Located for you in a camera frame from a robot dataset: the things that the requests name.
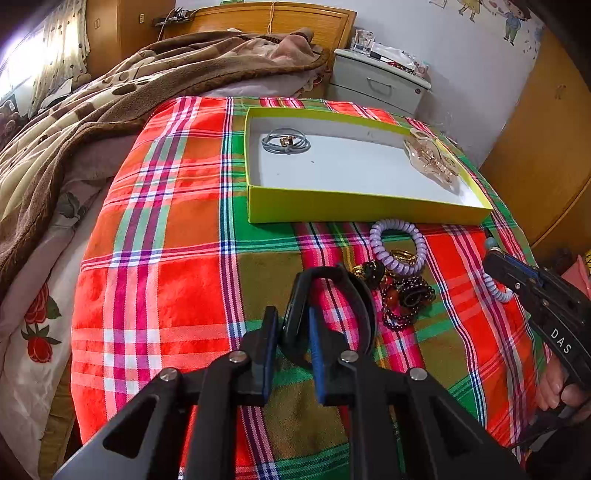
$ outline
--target yellow-green box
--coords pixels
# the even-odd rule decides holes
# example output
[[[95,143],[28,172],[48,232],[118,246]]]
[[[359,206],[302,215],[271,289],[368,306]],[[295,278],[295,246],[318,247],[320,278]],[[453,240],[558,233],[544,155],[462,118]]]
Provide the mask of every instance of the yellow-green box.
[[[310,150],[292,155],[266,153],[260,140],[279,127],[305,133]],[[409,135],[409,129],[399,125],[342,113],[251,108],[244,135],[248,220],[400,218],[480,224],[492,206],[469,172],[460,163],[457,191],[439,191],[442,187],[415,170],[401,150],[401,141]],[[392,194],[386,194],[390,185]]]

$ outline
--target teal bead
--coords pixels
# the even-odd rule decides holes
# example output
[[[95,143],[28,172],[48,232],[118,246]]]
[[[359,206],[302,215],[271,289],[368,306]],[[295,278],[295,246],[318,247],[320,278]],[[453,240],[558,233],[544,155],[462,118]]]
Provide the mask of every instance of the teal bead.
[[[493,247],[498,247],[499,244],[496,242],[494,237],[489,237],[484,241],[484,248],[488,252]]]

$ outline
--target wooden wardrobe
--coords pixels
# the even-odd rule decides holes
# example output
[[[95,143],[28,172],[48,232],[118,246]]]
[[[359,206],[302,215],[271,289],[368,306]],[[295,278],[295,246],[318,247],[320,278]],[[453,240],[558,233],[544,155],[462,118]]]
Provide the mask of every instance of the wooden wardrobe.
[[[152,27],[152,19],[166,17],[173,8],[174,0],[87,0],[87,68],[92,77],[157,41],[160,29]]]
[[[591,92],[555,35],[540,54],[480,169],[522,228],[538,262],[591,248]]]

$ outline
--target window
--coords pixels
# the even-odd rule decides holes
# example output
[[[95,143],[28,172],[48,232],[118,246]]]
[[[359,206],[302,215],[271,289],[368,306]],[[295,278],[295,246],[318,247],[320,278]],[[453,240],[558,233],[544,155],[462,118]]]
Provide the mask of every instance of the window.
[[[0,99],[3,99],[28,78],[36,76],[43,67],[45,56],[43,30],[39,29],[20,42],[2,62]]]

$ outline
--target curtain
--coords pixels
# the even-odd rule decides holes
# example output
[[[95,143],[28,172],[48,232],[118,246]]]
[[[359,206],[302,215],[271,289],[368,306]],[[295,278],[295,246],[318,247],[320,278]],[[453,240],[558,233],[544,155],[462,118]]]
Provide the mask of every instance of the curtain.
[[[62,83],[86,73],[86,0],[64,0],[43,22],[44,60],[33,85],[29,118]]]

